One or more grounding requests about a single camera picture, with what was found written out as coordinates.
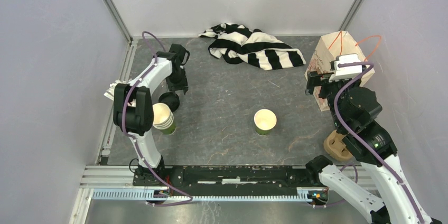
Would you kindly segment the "black plastic cup lid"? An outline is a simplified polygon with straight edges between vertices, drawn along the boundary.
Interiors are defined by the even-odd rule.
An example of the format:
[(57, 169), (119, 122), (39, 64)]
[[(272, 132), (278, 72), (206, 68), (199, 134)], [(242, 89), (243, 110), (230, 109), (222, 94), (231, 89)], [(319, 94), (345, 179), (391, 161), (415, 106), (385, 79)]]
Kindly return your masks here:
[(160, 95), (158, 101), (166, 104), (171, 112), (175, 112), (180, 106), (180, 98), (175, 92), (165, 92)]

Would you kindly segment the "green paper coffee cup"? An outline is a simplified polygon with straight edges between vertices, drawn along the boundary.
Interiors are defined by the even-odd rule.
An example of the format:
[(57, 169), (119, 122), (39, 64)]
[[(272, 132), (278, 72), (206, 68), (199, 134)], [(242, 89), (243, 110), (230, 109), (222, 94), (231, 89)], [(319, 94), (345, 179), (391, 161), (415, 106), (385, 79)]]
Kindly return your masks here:
[(255, 131), (258, 135), (268, 135), (277, 124), (277, 117), (269, 109), (260, 109), (254, 114)]

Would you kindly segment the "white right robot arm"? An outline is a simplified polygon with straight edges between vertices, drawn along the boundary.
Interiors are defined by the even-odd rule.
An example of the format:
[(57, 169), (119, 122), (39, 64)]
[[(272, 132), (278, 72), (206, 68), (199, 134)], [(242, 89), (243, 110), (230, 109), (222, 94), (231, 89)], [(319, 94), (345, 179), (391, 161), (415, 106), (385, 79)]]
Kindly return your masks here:
[(306, 93), (320, 87), (329, 103), (336, 132), (352, 156), (369, 173), (379, 196), (348, 179), (326, 157), (306, 165), (308, 184), (323, 184), (357, 209), (368, 223), (437, 223), (416, 199), (406, 181), (397, 147), (390, 134), (376, 122), (382, 111), (375, 92), (361, 86), (360, 77), (331, 80), (330, 73), (307, 74)]

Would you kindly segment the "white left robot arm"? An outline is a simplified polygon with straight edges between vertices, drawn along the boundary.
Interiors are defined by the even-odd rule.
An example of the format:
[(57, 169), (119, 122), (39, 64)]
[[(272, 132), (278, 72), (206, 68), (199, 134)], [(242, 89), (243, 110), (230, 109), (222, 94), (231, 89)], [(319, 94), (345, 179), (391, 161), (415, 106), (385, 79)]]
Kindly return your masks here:
[(136, 176), (152, 185), (166, 182), (166, 171), (152, 129), (172, 134), (173, 111), (178, 109), (178, 91), (189, 89), (185, 64), (190, 52), (180, 44), (155, 54), (147, 68), (129, 83), (117, 82), (113, 91), (113, 122), (130, 139), (137, 154)]

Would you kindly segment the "brown paper takeout bag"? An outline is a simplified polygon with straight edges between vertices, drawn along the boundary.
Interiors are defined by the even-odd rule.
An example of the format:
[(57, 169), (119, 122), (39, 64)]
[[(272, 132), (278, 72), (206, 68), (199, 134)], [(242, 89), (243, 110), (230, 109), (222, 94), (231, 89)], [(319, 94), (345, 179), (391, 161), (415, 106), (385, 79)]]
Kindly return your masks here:
[[(360, 45), (370, 38), (378, 38), (378, 42), (375, 48), (365, 56)], [(379, 48), (381, 41), (382, 36), (380, 35), (371, 35), (361, 41), (356, 41), (347, 31), (323, 35), (320, 37), (308, 68), (305, 71), (305, 78), (308, 78), (308, 73), (311, 71), (316, 71), (318, 74), (329, 73), (331, 70), (331, 62), (341, 55), (356, 54), (360, 61), (367, 61)]]

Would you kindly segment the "stack of green paper cups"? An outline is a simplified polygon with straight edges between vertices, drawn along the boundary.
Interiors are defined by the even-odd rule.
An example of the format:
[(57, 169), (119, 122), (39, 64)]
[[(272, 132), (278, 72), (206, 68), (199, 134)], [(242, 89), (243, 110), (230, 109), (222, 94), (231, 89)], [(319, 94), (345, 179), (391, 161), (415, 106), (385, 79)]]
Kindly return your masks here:
[(171, 135), (175, 132), (176, 124), (174, 115), (169, 106), (164, 103), (156, 103), (153, 105), (154, 120), (153, 126), (160, 130), (164, 135)]

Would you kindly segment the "white wrapped straw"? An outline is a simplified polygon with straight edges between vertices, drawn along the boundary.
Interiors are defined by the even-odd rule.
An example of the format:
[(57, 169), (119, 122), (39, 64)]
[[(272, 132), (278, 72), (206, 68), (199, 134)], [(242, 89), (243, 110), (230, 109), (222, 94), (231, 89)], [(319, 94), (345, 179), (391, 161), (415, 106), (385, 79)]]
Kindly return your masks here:
[(114, 91), (115, 91), (115, 87), (121, 83), (120, 80), (116, 80), (115, 82), (111, 83), (109, 85), (109, 88), (106, 90), (106, 92), (104, 93), (104, 96), (110, 100), (114, 100)]

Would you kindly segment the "brown pulp cup carrier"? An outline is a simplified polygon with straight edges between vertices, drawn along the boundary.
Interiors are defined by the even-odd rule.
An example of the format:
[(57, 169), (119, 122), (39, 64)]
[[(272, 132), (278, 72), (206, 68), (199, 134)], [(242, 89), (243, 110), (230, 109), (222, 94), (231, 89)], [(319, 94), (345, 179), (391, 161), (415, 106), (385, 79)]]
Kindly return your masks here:
[(353, 155), (347, 149), (343, 142), (344, 135), (339, 134), (336, 130), (332, 131), (324, 140), (323, 147), (325, 151), (335, 160), (346, 162), (353, 158)]

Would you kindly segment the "black white striped cloth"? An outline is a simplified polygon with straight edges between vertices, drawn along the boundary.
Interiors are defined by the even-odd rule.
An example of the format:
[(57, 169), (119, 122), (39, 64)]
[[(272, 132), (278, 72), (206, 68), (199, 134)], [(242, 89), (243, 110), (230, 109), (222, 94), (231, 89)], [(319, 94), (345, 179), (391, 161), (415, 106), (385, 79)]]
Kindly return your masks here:
[(302, 52), (260, 29), (244, 25), (221, 23), (198, 34), (214, 41), (209, 54), (223, 58), (228, 64), (247, 63), (265, 71), (306, 65)]

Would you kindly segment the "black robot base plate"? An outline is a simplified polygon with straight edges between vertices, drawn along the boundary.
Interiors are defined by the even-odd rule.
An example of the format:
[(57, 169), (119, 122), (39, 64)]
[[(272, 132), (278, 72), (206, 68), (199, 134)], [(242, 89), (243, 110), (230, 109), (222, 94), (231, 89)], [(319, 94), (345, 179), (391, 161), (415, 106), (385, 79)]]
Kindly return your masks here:
[(303, 166), (164, 166), (152, 174), (138, 165), (133, 185), (164, 187), (174, 196), (294, 195), (297, 188), (322, 188)]

